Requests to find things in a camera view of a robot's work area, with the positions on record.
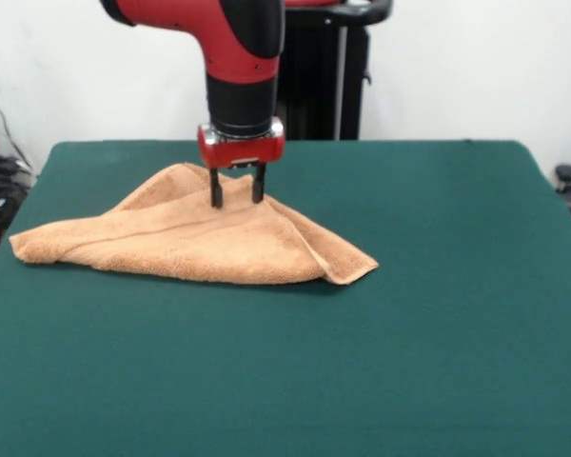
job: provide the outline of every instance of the folded towel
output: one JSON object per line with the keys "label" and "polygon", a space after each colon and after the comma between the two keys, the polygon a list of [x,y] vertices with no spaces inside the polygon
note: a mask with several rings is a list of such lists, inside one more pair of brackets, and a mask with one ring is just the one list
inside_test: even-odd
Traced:
{"label": "folded towel", "polygon": [[225,205],[208,203],[207,170],[163,169],[114,209],[11,236],[30,264],[73,263],[100,270],[192,281],[287,284],[325,278],[350,284],[377,262],[270,196],[251,202],[251,176],[220,177]]}

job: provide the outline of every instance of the towel fold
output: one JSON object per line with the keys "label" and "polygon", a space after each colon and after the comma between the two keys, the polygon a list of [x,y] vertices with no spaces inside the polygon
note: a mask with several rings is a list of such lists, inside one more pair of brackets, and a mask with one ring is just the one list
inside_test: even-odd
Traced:
{"label": "towel fold", "polygon": [[340,236],[270,196],[254,205],[252,179],[220,177],[225,205],[208,204],[207,170],[163,169],[110,211],[11,236],[25,263],[191,281],[287,284],[325,278],[347,285],[378,263]]}

